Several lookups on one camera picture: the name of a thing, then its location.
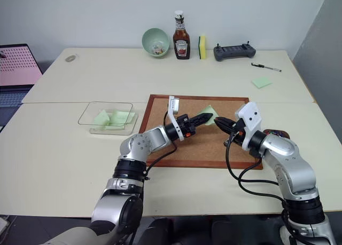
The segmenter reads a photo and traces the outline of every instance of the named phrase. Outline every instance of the black remote controller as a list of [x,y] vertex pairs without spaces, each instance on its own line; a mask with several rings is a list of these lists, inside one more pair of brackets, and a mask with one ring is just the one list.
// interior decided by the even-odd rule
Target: black remote controller
[[214,56],[217,61],[235,57],[252,58],[254,55],[255,49],[250,45],[249,41],[247,44],[242,44],[240,46],[219,46],[219,44],[217,44],[217,46],[214,47]]

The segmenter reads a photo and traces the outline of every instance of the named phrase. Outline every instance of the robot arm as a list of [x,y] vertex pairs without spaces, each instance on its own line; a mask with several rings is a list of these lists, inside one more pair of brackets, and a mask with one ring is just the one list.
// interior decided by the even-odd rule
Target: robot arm
[[261,116],[254,102],[242,106],[235,116],[237,122],[219,117],[215,123],[224,132],[237,134],[235,143],[252,156],[261,157],[273,169],[284,198],[286,224],[290,229],[281,229],[284,244],[302,244],[291,241],[291,235],[311,244],[336,244],[328,217],[323,212],[315,173],[300,156],[298,146],[289,139],[261,132]]
[[172,141],[196,133],[196,127],[207,122],[211,113],[193,118],[187,114],[174,118],[179,99],[170,97],[168,116],[171,124],[157,126],[143,134],[124,140],[113,177],[107,182],[91,218],[91,225],[72,228],[47,241],[49,245],[113,245],[122,244],[139,226],[143,213],[143,186],[149,154],[159,151]]

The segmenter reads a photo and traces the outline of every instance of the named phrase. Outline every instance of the laptop screen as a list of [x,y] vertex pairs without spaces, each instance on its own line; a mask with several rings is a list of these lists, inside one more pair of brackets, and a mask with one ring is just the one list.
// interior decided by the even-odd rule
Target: laptop screen
[[41,76],[26,44],[0,46],[0,86],[33,85]]

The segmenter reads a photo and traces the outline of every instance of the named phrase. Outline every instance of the yellow sponge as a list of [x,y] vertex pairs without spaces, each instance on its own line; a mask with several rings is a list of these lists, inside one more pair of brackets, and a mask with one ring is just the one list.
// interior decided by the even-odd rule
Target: yellow sponge
[[199,59],[205,59],[205,36],[199,36],[198,38],[198,50],[199,50]]

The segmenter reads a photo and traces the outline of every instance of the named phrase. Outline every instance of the green bowl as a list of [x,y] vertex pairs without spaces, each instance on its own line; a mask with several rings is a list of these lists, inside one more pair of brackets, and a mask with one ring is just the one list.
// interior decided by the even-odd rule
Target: green bowl
[[162,57],[170,47],[167,34],[158,28],[147,30],[142,38],[144,49],[153,57]]

